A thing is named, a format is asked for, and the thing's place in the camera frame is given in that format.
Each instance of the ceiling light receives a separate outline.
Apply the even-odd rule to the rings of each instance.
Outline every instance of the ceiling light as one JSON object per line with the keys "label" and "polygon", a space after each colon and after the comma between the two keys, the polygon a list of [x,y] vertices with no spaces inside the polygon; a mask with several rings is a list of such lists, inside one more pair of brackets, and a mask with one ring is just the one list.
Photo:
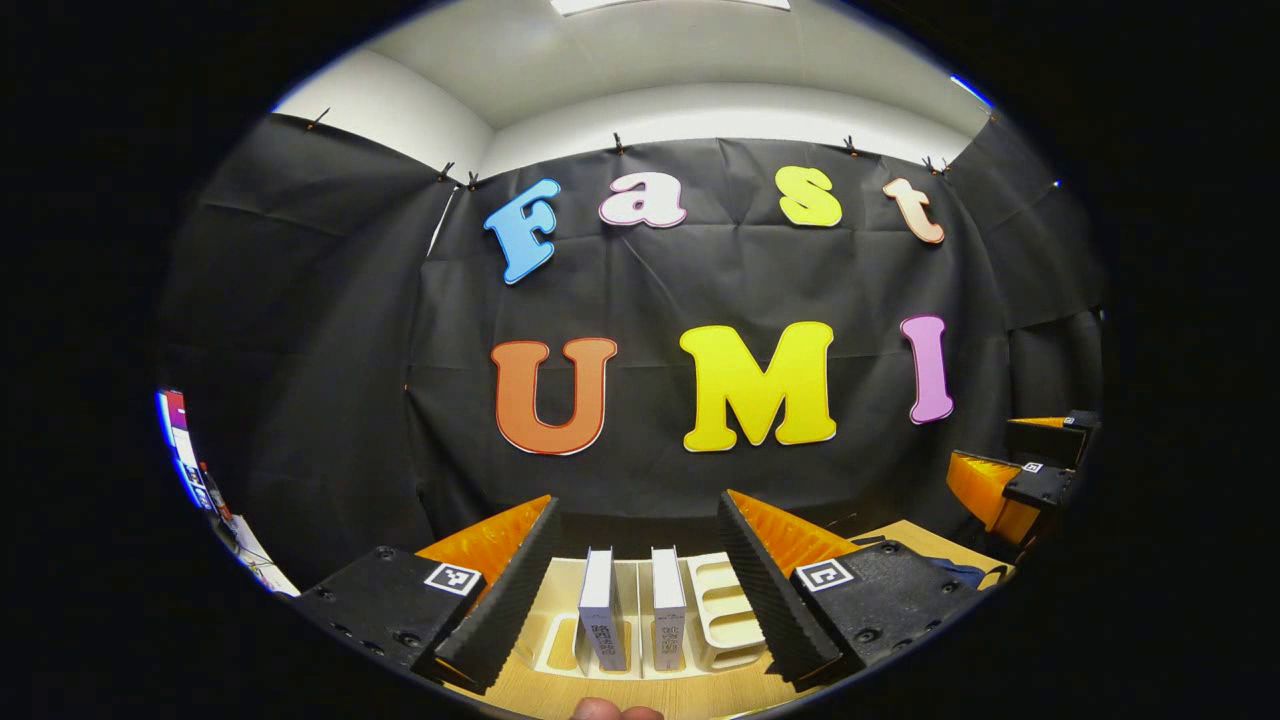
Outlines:
{"label": "ceiling light", "polygon": [[974,97],[977,97],[977,99],[978,99],[978,101],[980,101],[980,102],[982,102],[983,105],[986,105],[986,106],[991,108],[991,102],[988,102],[988,101],[987,101],[987,99],[986,99],[986,97],[983,97],[982,95],[978,95],[978,92],[977,92],[977,91],[975,91],[974,88],[972,88],[972,87],[969,87],[968,85],[965,85],[963,79],[957,78],[956,76],[951,76],[951,82],[954,82],[954,83],[959,85],[960,87],[965,88],[965,91],[968,91],[968,92],[969,92],[969,95],[973,95],[973,96],[974,96]]}
{"label": "ceiling light", "polygon": [[[640,0],[552,0],[552,8],[562,15],[575,15],[588,10],[621,5],[623,3],[639,3]],[[791,10],[788,0],[727,0],[730,3],[745,3],[748,5],[760,5],[763,8],[777,8],[778,10]]]}

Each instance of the letter f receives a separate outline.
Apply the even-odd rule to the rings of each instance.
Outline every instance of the letter f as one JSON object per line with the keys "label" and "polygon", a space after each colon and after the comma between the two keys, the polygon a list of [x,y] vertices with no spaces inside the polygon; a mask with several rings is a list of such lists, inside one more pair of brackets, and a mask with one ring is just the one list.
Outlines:
{"label": "letter f", "polygon": [[502,274],[507,284],[516,284],[520,278],[552,259],[556,246],[539,242],[534,237],[534,231],[550,234],[556,229],[556,213],[543,200],[556,197],[558,193],[559,183],[550,178],[540,179],[515,200],[498,208],[484,222],[485,229],[492,229],[498,236],[502,254],[507,256],[507,270]]}

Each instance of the wooden surface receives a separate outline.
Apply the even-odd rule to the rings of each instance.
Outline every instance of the wooden surface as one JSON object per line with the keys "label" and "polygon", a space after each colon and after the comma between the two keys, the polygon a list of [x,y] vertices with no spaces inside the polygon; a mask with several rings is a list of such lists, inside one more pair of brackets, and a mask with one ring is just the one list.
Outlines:
{"label": "wooden surface", "polygon": [[[957,565],[973,565],[983,570],[1000,565],[984,555],[943,539],[906,520],[858,537],[876,536],[899,541],[928,557],[946,557]],[[989,575],[982,587],[989,587],[995,582],[996,575]],[[796,693],[780,676],[765,675],[764,669],[772,661],[773,657],[765,652],[750,665],[713,675],[671,680],[604,680],[536,673],[518,656],[512,655],[503,666],[498,682],[484,696],[454,685],[445,687],[489,705],[550,720],[567,720],[573,712],[573,706],[584,697],[603,697],[623,710],[644,705],[658,710],[667,720],[724,720],[817,692],[815,688]]]}

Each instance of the black fabric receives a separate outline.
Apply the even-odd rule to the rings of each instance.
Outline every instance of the black fabric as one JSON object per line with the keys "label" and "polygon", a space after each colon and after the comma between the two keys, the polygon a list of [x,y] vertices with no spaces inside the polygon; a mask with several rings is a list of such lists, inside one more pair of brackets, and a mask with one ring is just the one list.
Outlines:
{"label": "black fabric", "polygon": [[[621,156],[599,151],[549,160],[460,193],[422,264],[410,351],[411,419],[420,439],[413,450],[433,527],[453,532],[550,492],[564,501],[564,552],[594,543],[640,556],[654,542],[710,552],[719,550],[709,523],[716,497],[732,487],[844,534],[901,518],[941,534],[966,530],[968,514],[942,482],[947,457],[954,448],[1000,451],[1015,379],[1021,407],[1073,400],[1047,414],[1096,406],[1088,393],[1059,388],[1092,391],[1101,383],[1097,346],[1078,351],[1070,334],[1075,325],[1032,332],[1027,342],[1011,342],[1006,332],[1015,327],[1011,318],[1056,320],[1096,302],[1092,291],[1076,290],[1092,287],[1076,279],[1092,266],[1074,251],[1044,250],[1061,233],[1050,232],[1041,208],[1076,208],[1023,206],[1021,195],[1009,193],[979,213],[961,202],[996,181],[1030,182],[1001,174],[1005,165],[1018,168],[1020,158],[995,146],[986,156],[961,156],[956,177],[945,178],[896,159],[851,158],[812,143],[698,140],[635,146]],[[975,163],[995,169],[960,173]],[[814,167],[831,178],[844,209],[838,227],[795,227],[783,217],[773,183],[783,165]],[[609,182],[641,170],[681,181],[684,223],[616,227],[599,219]],[[544,177],[562,187],[549,200],[556,255],[506,286],[506,261],[484,219]],[[946,228],[941,245],[916,240],[884,196],[883,186],[897,177],[928,195],[929,217]],[[993,249],[978,220],[1001,214],[1025,218],[1002,227],[1044,251],[998,255],[1005,241],[997,238]],[[1069,213],[1065,220],[1083,227]],[[1028,290],[1006,278],[1019,272],[1065,279],[1062,287]],[[1030,305],[1036,311],[1024,313]],[[899,329],[916,314],[936,314],[947,324],[943,352],[955,398],[950,418],[923,427],[908,419],[915,384]],[[782,329],[800,320],[835,331],[828,391],[837,436],[781,446],[771,433],[759,447],[740,439],[727,452],[685,451],[695,384],[680,334],[731,325],[763,366]],[[495,427],[497,369],[489,352],[515,340],[550,347],[540,368],[538,411],[556,424],[570,418],[573,401],[572,364],[561,348],[579,337],[618,343],[607,366],[599,439],[568,457],[517,450]],[[730,423],[735,427],[732,414]]]}
{"label": "black fabric", "polygon": [[300,588],[433,539],[404,341],[452,183],[357,136],[262,120],[200,195],[164,293],[168,384],[232,511]]}

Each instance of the black backdrop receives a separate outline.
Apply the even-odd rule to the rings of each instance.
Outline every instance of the black backdrop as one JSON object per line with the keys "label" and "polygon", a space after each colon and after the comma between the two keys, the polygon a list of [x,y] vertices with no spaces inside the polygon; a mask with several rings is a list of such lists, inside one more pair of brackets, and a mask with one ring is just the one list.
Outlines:
{"label": "black backdrop", "polygon": [[[1265,95],[1240,72],[1267,59],[1266,6],[861,5],[1028,120],[1087,200],[1116,278],[1108,482],[954,630],[840,694],[780,710],[966,716],[987,714],[997,687],[1007,707],[1044,716],[1253,710],[1274,675],[1272,623],[1242,582],[1261,569],[1242,548],[1265,547],[1274,520],[1254,445],[1270,424],[1231,398],[1275,323],[1254,297],[1258,208],[1224,176],[1248,155],[1224,152],[1224,138],[1266,133]],[[38,161],[17,155],[10,197],[35,224],[10,237],[5,266],[23,365],[9,388],[8,610],[32,714],[461,712],[456,696],[346,653],[261,592],[174,483],[151,396],[148,319],[195,178],[282,88],[404,5],[17,12],[8,58],[31,111],[9,137],[49,140]]]}
{"label": "black backdrop", "polygon": [[[421,547],[548,492],[566,512],[563,555],[714,552],[724,487],[846,536],[908,518],[955,538],[973,521],[943,483],[951,450],[998,456],[1010,416],[1101,407],[1103,272],[1088,222],[1007,119],[947,176],[804,142],[660,142],[503,173],[458,188],[447,213],[454,186],[436,170],[306,124],[268,117],[212,177],[161,305],[166,382],[187,393],[197,454],[303,587],[374,544]],[[785,165],[831,178],[836,227],[786,219],[773,183]],[[681,181],[680,225],[600,220],[609,182],[643,170]],[[507,286],[484,219],[544,177],[562,187],[557,254]],[[882,191],[899,177],[931,199],[942,243],[906,229]],[[899,324],[922,314],[947,324],[955,411],[914,425]],[[836,437],[687,452],[695,384],[680,334],[731,325],[767,366],[801,320],[835,332]],[[620,346],[604,432],[568,457],[520,451],[494,421],[489,352],[553,348],[538,409],[556,424],[573,398],[559,348],[579,337]]]}

